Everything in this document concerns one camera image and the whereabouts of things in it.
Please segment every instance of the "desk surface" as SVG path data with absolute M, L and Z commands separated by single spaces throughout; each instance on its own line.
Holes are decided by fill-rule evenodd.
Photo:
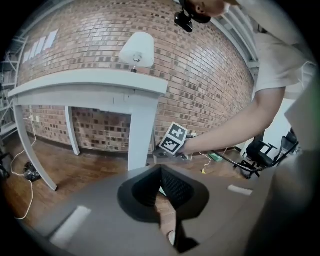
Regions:
M 139 73 L 121 70 L 87 68 L 49 74 L 24 83 L 9 92 L 16 96 L 32 90 L 64 85 L 101 85 L 140 90 L 165 95 L 168 81 Z

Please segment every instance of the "white table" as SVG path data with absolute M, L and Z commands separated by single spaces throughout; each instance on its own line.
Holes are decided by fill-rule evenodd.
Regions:
M 159 96 L 168 82 L 153 76 L 110 69 L 77 69 L 46 75 L 9 92 L 17 130 L 30 161 L 48 186 L 56 190 L 39 162 L 27 135 L 22 105 L 65 106 L 68 135 L 79 155 L 71 107 L 131 115 L 128 170 L 146 166 Z

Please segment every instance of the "white lamp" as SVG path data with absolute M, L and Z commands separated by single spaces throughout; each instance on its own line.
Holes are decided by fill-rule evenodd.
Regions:
M 137 73 L 137 67 L 151 67 L 155 62 L 154 38 L 145 32 L 134 33 L 119 53 L 119 58 L 133 65 L 131 72 Z

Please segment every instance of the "table leg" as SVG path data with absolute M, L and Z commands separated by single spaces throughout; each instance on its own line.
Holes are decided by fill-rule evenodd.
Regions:
M 31 146 L 31 143 L 27 134 L 25 122 L 24 122 L 22 106 L 13 104 L 13 109 L 14 109 L 14 118 L 15 118 L 16 127 L 20 136 L 21 143 L 23 145 L 23 148 L 27 156 L 29 157 L 31 163 L 33 164 L 37 172 L 40 174 L 44 182 L 47 183 L 47 185 L 52 190 L 55 191 L 57 189 L 57 185 L 46 173 L 45 169 L 42 167 L 41 163 L 39 162 L 39 159 L 37 158 L 34 149 Z
M 69 134 L 70 142 L 72 145 L 72 149 L 74 154 L 79 156 L 80 150 L 79 150 L 76 135 L 75 135 L 74 122 L 72 120 L 72 108 L 70 106 L 65 106 L 64 110 L 65 110 L 66 127 L 68 129 L 68 134 Z
M 128 170 L 145 167 L 154 128 L 158 100 L 135 109 L 131 116 Z

